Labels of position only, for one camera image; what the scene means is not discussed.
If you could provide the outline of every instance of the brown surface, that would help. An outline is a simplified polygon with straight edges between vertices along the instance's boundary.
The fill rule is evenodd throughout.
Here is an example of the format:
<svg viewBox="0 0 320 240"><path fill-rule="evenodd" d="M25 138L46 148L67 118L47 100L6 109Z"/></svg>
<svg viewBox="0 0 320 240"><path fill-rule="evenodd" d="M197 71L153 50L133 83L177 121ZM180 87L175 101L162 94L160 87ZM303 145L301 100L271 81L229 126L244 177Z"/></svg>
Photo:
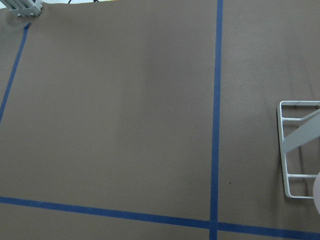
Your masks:
<svg viewBox="0 0 320 240"><path fill-rule="evenodd" d="M290 239L291 238L218 231L218 240L290 240Z"/></svg>
<svg viewBox="0 0 320 240"><path fill-rule="evenodd" d="M1 196L208 220L215 6L45 4L0 127Z"/></svg>
<svg viewBox="0 0 320 240"><path fill-rule="evenodd" d="M0 9L0 103L20 46L23 28L27 22L28 19L14 17L6 8Z"/></svg>
<svg viewBox="0 0 320 240"><path fill-rule="evenodd" d="M118 218L0 204L0 239L208 240L209 231Z"/></svg>
<svg viewBox="0 0 320 240"><path fill-rule="evenodd" d="M220 222L320 232L313 201L284 196L276 118L280 101L320 99L319 11L310 0L224 2Z"/></svg>

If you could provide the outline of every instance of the blue tape line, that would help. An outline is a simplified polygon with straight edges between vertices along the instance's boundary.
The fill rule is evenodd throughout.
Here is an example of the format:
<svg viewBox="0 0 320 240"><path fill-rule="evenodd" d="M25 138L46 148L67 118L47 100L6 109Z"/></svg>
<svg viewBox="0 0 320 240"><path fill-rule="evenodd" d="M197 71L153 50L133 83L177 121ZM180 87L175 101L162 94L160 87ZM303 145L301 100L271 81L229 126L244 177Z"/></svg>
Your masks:
<svg viewBox="0 0 320 240"><path fill-rule="evenodd" d="M320 233L316 232L305 232L305 231L294 231L294 230L284 230L268 227L259 227L259 226L247 226L247 225L238 225L231 223L218 223L219 231L234 232L234 233L243 233L243 234L253 234L253 235L262 235L268 237L279 237L287 239L300 239L300 240L319 240Z"/></svg>
<svg viewBox="0 0 320 240"><path fill-rule="evenodd" d="M87 207L87 206L67 205L67 204L60 204L60 203L25 200L25 199L12 198L12 197L3 197L3 196L0 196L0 203L32 207L32 208L40 208L40 209L57 210L57 211L64 211L64 212L71 212L71 213L79 213L79 214L138 220L138 221L145 221L145 222L152 222L152 223L159 223L159 224L170 224L170 225L178 225L178 226L185 226L185 227L192 227L192 228L209 229L209 221L173 217L173 216L161 216L161 215L153 215L153 214L146 214L146 213Z"/></svg>
<svg viewBox="0 0 320 240"><path fill-rule="evenodd" d="M14 64L13 64L12 71L11 71L11 75L10 75L8 84L6 86L6 89L5 89L5 92L4 92L4 95L3 95L3 99L2 99L2 103L1 103L1 107L0 107L0 124L1 124L1 120L2 120L2 117L3 117L4 112L5 112L5 108L6 108L6 104L7 104L7 101L8 101L8 97L9 97L9 93L10 93L10 90L11 90L11 86L12 86L12 83L13 83L15 75L16 75L16 71L17 71L17 68L18 68L19 60L20 60L22 51L24 49L24 46L25 46L25 43L26 43L26 40L27 40L28 29L29 29L30 24L31 24L31 22L27 23L23 28L23 37L22 37L22 40L21 40L21 43L20 43L20 47L19 47L18 53L16 54L16 57L15 57L15 60L14 60Z"/></svg>
<svg viewBox="0 0 320 240"><path fill-rule="evenodd" d="M215 30L215 66L213 87L213 126L211 159L211 198L210 198L210 240L218 238L218 179L219 179L219 131L220 131L220 90L222 61L222 22L223 0L217 1Z"/></svg>

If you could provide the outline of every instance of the metal bracket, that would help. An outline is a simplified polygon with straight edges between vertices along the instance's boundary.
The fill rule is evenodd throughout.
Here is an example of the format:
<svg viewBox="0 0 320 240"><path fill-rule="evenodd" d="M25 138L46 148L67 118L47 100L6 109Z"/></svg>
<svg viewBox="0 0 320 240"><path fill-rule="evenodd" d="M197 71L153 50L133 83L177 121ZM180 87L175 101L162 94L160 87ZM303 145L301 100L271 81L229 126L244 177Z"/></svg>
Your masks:
<svg viewBox="0 0 320 240"><path fill-rule="evenodd" d="M42 0L0 0L15 16L35 17L40 16Z"/></svg>
<svg viewBox="0 0 320 240"><path fill-rule="evenodd" d="M282 101L277 108L279 146L281 152L283 183L285 195L295 199L313 199L313 196L295 196L290 192L289 178L316 178L313 174L290 174L287 168L286 154L308 142L320 137L320 109L302 117L289 118L283 117L282 106L319 106L320 101ZM284 136L285 121L306 121L288 136Z"/></svg>

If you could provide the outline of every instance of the brown floor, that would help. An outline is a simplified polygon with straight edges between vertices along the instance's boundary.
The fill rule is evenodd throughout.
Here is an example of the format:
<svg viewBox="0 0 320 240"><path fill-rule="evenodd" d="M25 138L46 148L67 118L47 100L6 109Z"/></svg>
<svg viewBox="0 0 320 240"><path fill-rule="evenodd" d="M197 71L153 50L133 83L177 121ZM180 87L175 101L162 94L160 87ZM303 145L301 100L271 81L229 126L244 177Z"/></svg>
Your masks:
<svg viewBox="0 0 320 240"><path fill-rule="evenodd" d="M216 5L45 4L0 126L0 196L208 221ZM219 222L320 233L313 201L284 196L276 118L282 100L320 99L319 11L315 0L224 1ZM0 10L0 96L26 21ZM209 239L8 204L0 216L1 239Z"/></svg>

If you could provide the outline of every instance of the white wire rack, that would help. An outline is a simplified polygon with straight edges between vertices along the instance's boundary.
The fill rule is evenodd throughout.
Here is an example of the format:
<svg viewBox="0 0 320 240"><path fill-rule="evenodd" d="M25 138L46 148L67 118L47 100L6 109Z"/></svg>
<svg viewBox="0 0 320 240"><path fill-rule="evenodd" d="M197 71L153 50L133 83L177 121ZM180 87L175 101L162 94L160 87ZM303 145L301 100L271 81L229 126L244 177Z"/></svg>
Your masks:
<svg viewBox="0 0 320 240"><path fill-rule="evenodd" d="M295 199L313 199L313 196L297 196L292 195L290 191L290 178L316 178L317 175L313 174L291 174L288 173L287 167L287 153L299 148L300 146L320 137L320 109L313 111L312 113L301 117L283 117L283 106L318 106L320 107L320 101L282 101L277 108L278 118L278 133L279 133L279 147L281 153L283 183L285 195L289 198ZM301 122L306 121L299 128L291 132L289 135L284 136L284 122L293 121Z"/></svg>
<svg viewBox="0 0 320 240"><path fill-rule="evenodd" d="M99 0L99 2L107 2L107 1L115 1L115 0ZM67 4L69 0L44 0L46 4ZM72 0L70 4L84 4L84 3L92 3L93 0ZM4 9L6 6L0 1L0 9Z"/></svg>

